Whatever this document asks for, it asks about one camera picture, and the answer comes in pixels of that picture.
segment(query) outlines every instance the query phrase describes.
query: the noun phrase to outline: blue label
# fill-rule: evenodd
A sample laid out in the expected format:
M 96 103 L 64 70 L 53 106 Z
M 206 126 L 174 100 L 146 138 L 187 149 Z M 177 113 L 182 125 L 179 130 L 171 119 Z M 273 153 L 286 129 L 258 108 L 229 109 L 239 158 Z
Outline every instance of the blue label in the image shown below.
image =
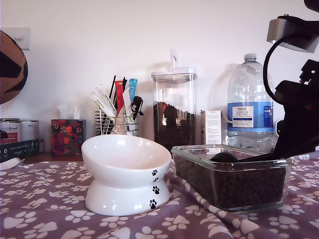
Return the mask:
M 234 117 L 238 107 L 246 107 L 245 117 Z M 228 123 L 229 131 L 245 131 L 245 132 L 272 132 L 273 131 L 273 103 L 272 102 L 237 102 L 228 104 L 228 119 L 234 121 Z

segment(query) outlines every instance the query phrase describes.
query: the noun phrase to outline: bottle label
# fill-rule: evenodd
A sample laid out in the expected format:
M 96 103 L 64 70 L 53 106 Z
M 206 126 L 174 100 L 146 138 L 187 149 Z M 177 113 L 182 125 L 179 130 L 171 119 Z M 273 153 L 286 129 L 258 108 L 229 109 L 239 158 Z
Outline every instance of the bottle label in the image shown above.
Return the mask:
M 253 128 L 254 127 L 254 107 L 253 106 L 233 106 L 233 127 Z
M 228 104 L 229 131 L 272 132 L 272 102 L 237 102 Z

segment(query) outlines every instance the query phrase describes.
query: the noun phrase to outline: white lid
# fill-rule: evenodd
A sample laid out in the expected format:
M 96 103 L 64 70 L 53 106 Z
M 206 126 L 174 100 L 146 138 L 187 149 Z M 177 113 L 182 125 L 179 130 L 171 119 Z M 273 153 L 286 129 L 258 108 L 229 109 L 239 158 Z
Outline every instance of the white lid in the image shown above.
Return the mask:
M 244 60 L 246 60 L 247 58 L 257 58 L 257 55 L 256 53 L 249 53 L 244 56 Z
M 171 69 L 170 71 L 158 71 L 158 72 L 152 72 L 151 77 L 154 76 L 172 76 L 173 75 L 185 75 L 185 74 L 191 74 L 195 75 L 197 74 L 197 70 L 194 67 L 178 67 L 178 55 L 175 50 L 170 51 L 170 62 L 171 62 Z

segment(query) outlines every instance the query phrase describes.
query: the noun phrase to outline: light switch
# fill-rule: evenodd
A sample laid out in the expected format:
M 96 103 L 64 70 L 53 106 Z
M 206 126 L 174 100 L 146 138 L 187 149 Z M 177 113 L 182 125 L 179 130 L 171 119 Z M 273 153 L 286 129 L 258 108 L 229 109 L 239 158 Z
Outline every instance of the light switch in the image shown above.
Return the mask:
M 22 50 L 30 50 L 31 29 L 29 27 L 2 27 L 1 31 L 15 40 Z

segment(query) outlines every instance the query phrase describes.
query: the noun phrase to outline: bottle cap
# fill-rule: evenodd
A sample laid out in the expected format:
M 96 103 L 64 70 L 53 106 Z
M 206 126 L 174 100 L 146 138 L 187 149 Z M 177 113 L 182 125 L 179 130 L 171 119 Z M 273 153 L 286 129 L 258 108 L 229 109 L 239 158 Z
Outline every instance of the bottle cap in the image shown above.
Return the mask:
M 257 55 L 256 53 L 249 53 L 249 54 L 246 54 L 244 56 L 244 60 L 248 59 L 248 58 L 257 58 Z

